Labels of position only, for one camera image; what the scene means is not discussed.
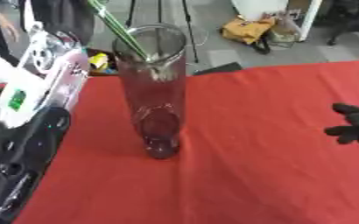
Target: red table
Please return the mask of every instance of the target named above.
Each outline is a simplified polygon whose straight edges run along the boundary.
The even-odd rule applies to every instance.
[[[119,79],[88,81],[17,224],[359,223],[359,145],[323,134],[359,105],[359,62],[188,79],[180,154],[148,158]]]

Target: white cabinet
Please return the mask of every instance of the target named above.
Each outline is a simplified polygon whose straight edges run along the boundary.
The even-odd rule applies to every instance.
[[[263,12],[284,11],[288,0],[231,0],[246,20],[258,21]]]

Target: clear glass vase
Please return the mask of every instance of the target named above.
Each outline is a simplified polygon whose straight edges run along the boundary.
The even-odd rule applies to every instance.
[[[144,48],[141,60],[126,44],[113,48],[131,120],[153,158],[169,158],[180,148],[184,122],[187,38],[169,24],[150,24],[129,30]]]

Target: green stick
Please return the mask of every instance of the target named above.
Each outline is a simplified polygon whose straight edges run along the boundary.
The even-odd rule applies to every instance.
[[[147,60],[147,53],[141,45],[126,31],[126,28],[111,15],[98,0],[88,0],[88,3],[95,10],[95,14],[106,24],[117,37],[119,37],[131,50],[140,58]]]

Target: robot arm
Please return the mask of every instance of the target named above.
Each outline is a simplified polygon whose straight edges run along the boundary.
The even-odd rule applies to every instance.
[[[28,32],[30,44],[0,89],[0,223],[16,219],[43,178],[88,78],[87,53],[72,33],[48,32],[38,21]]]

